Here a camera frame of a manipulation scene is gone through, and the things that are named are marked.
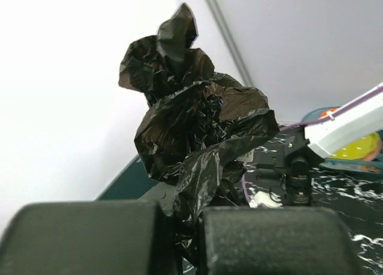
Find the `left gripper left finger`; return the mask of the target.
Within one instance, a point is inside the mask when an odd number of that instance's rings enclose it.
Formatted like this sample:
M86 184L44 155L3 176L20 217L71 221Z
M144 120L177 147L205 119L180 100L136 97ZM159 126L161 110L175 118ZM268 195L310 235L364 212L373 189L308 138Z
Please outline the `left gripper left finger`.
M174 226L155 201L30 204L1 239L2 274L178 274Z

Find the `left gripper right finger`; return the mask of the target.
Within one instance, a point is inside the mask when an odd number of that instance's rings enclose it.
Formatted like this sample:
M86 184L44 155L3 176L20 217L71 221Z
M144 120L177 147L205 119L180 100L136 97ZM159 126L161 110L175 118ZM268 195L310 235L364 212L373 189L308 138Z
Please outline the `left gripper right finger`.
M363 274L340 217L322 207L209 207L199 274Z

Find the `black trash bag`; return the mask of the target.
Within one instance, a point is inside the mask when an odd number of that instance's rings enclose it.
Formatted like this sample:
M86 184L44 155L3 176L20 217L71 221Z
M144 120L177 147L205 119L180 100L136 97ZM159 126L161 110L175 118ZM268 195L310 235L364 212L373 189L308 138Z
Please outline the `black trash bag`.
M209 56L193 48L196 38L194 15L182 4L156 35L130 44L118 81L147 99L134 143L149 177L175 187L175 246L193 265L203 209L218 201L242 204L235 185L245 168L238 158L279 132L267 97L216 72Z

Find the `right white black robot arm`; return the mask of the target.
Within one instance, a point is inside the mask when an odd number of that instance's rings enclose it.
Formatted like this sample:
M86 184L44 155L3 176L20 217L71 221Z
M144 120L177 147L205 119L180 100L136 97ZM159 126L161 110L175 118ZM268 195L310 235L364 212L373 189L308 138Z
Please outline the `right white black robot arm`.
M254 151L254 174L276 180L280 198L258 191L252 207L312 205L313 169L382 174L382 84L339 108L318 109L317 119L292 124Z

